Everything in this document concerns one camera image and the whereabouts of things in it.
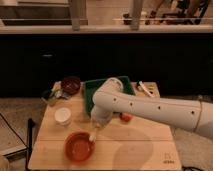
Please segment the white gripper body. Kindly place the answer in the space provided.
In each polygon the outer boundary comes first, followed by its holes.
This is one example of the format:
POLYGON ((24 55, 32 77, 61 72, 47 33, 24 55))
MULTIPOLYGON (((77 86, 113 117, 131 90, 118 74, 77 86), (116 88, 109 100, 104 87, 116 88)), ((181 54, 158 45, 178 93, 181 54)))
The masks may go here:
POLYGON ((100 107, 91 111, 91 122, 95 128, 103 129, 112 119, 113 113, 100 107))

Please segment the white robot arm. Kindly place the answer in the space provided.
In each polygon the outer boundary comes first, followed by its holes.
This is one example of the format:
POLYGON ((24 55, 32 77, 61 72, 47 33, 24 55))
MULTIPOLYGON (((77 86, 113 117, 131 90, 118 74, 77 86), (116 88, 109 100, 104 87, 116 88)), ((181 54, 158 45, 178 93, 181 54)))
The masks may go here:
POLYGON ((140 97, 126 94, 123 89, 123 83, 111 77, 95 91, 91 110, 91 119, 95 123, 105 126, 114 112, 125 112, 213 140, 213 103, 140 97))

